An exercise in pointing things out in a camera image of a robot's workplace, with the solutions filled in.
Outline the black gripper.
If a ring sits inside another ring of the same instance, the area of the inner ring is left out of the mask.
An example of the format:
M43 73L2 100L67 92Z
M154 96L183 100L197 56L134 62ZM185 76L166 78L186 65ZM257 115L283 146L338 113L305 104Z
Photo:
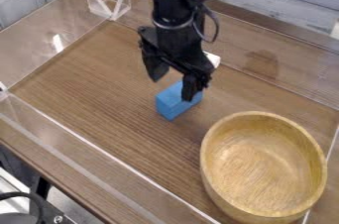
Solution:
M215 67L203 51L205 20L181 29L142 26L139 47L147 74L154 82L170 68L183 74L182 99L191 102L209 86Z

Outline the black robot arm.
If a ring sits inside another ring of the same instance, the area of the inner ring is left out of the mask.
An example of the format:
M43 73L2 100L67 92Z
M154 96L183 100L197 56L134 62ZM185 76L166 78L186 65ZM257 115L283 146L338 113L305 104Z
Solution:
M205 51L203 42L213 43L219 32L209 39L205 35L206 16L218 18L205 4L206 0L153 0L153 24L141 26L139 47L150 78L158 81L175 68L183 74L182 99L193 101L209 87L215 66Z

